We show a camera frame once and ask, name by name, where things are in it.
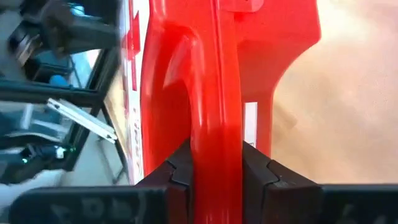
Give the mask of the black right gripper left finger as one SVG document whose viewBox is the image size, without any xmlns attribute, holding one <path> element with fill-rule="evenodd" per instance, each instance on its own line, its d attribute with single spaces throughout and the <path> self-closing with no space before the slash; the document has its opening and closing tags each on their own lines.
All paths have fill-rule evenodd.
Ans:
<svg viewBox="0 0 398 224">
<path fill-rule="evenodd" d="M 193 224 L 193 159 L 184 141 L 158 168 L 135 185 L 136 224 Z"/>
</svg>

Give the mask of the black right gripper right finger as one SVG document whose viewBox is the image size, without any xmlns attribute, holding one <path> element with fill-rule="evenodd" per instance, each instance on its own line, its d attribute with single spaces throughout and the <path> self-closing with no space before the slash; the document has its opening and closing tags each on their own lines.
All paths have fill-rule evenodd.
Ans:
<svg viewBox="0 0 398 224">
<path fill-rule="evenodd" d="M 316 224 L 321 187 L 243 143 L 243 224 Z"/>
</svg>

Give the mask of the red first aid kit box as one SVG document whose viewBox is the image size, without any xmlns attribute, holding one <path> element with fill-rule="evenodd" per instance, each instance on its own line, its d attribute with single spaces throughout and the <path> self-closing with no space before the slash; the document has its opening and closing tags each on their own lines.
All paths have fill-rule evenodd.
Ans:
<svg viewBox="0 0 398 224">
<path fill-rule="evenodd" d="M 275 88 L 320 39 L 317 0 L 123 0 L 129 176 L 190 140 L 193 224 L 243 224 L 243 143 L 269 157 Z"/>
</svg>

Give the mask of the black electronics box green lights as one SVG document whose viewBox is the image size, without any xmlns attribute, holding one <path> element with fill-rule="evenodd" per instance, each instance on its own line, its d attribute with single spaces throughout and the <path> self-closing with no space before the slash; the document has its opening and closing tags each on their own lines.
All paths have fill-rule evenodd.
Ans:
<svg viewBox="0 0 398 224">
<path fill-rule="evenodd" d="M 59 144 L 27 144 L 0 149 L 0 184 L 19 184 L 44 170 L 63 169 L 76 148 Z"/>
</svg>

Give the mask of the aluminium extrusion bracket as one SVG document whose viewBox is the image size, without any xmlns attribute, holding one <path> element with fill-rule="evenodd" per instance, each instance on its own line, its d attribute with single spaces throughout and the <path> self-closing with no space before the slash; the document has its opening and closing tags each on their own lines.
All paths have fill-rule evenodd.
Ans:
<svg viewBox="0 0 398 224">
<path fill-rule="evenodd" d="M 66 100 L 49 98 L 47 100 L 47 106 L 112 144 L 118 139 L 114 128 Z"/>
</svg>

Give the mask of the black metal table frame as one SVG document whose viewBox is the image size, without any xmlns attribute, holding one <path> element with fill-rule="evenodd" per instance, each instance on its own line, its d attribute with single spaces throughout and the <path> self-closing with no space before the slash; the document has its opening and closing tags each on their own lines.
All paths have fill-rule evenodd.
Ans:
<svg viewBox="0 0 398 224">
<path fill-rule="evenodd" d="M 75 88 L 61 75 L 47 83 L 23 83 L 0 79 L 0 149 L 27 144 L 59 144 L 76 148 L 63 163 L 72 171 L 91 132 L 47 106 L 47 100 L 63 99 L 97 115 L 104 111 L 106 92 L 116 74 L 119 56 L 116 49 L 101 50 L 90 73 L 88 88 Z"/>
</svg>

